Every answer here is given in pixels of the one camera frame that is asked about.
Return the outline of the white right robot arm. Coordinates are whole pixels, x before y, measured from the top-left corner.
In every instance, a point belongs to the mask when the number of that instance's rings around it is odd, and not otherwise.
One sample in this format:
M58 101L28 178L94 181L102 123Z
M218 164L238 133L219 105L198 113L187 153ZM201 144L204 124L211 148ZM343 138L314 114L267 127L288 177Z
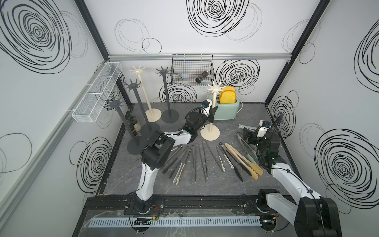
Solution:
M256 200L260 212L275 210L294 226L299 237L341 237L337 204L308 186L278 153L279 133L271 128L243 130L243 140L256 145L259 164L277 179L293 201L275 189L262 189Z

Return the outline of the dark grey rack stand back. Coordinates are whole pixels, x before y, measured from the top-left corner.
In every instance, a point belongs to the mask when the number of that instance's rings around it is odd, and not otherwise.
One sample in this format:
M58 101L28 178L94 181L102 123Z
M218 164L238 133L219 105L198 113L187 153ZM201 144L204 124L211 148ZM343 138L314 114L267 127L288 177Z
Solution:
M171 109L171 105L169 101L167 78L166 78L166 76L169 74L168 67L166 69L164 69L163 67L161 67L161 69L157 69L156 74L159 74L160 76L162 76L165 97L166 97L166 104L167 104L167 110L162 113L161 118L165 123L174 123L178 120L179 113L176 110Z

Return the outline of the white handled slotted steel tongs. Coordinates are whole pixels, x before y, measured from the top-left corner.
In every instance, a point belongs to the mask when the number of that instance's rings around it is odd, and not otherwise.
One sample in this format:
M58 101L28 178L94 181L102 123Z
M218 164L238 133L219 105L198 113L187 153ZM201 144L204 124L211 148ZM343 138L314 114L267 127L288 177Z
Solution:
M250 130L250 131L255 131L255 130L257 129L257 127L247 126L247 125L242 125L242 124L239 124L239 125L238 125L238 128L240 128L240 129L244 129L244 128L246 128L246 129L248 129L248 130Z

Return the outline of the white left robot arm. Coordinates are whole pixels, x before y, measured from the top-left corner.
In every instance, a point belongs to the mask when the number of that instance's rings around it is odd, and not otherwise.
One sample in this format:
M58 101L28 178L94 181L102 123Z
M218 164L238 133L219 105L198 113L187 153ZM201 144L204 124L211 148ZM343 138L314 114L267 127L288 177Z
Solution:
M142 150L142 174L140 182L132 200L137 210L147 213L150 209L153 196L154 183L159 169L166 163L171 150L175 146L193 142L198 131L206 124L213 122L218 106L207 106L206 101L202 105L189 111L186 123L175 132L163 132L156 130L148 140L147 146Z

